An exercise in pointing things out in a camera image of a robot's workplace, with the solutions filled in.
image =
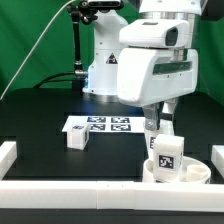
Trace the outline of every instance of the white cube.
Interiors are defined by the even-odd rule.
[[[153,176],[161,182],[179,181],[184,138],[159,134],[154,143]]]
[[[83,150],[89,140],[89,126],[87,123],[75,123],[67,131],[67,147]]]

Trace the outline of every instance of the black cable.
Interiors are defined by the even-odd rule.
[[[75,75],[75,73],[74,73],[74,71],[71,71],[71,72],[64,72],[64,73],[58,73],[56,75],[51,75],[51,76],[45,78],[44,80],[42,80],[41,82],[39,82],[38,84],[36,84],[33,88],[38,89],[38,88],[40,88],[40,86],[42,86],[47,81],[50,81],[51,79],[55,79],[55,78],[67,76],[67,75]]]
[[[53,82],[72,82],[74,80],[76,80],[76,79],[47,80],[47,81],[41,82],[41,85],[39,84],[39,87],[37,89],[39,89],[43,84],[46,84],[46,83],[53,83]]]

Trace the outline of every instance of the small white box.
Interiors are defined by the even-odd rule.
[[[67,131],[67,147],[83,150],[89,140],[89,125],[75,123]]]
[[[0,180],[8,172],[17,158],[16,142],[6,141],[0,147]]]
[[[213,145],[211,161],[224,178],[224,145]]]
[[[155,180],[179,181],[183,162],[184,138],[159,134],[154,146],[153,175]]]

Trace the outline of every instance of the logo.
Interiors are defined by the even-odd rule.
[[[110,57],[107,59],[107,64],[118,64],[117,59],[115,58],[114,54],[112,53]]]

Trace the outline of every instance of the white block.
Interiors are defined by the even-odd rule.
[[[135,183],[135,210],[224,212],[216,184]]]
[[[133,209],[134,182],[98,182],[97,209]]]
[[[16,142],[4,142],[0,147],[0,180],[17,158]]]
[[[0,208],[96,209],[96,182],[1,181]]]
[[[174,135],[172,121],[160,120],[160,129],[155,131],[144,130],[145,140],[150,160],[153,160],[154,142],[159,134]]]
[[[159,134],[155,140],[153,175],[161,182],[179,181],[183,161],[184,138]]]
[[[224,178],[224,146],[214,145],[212,147],[212,163]]]
[[[89,126],[87,123],[73,123],[67,131],[67,147],[83,150],[89,140]]]

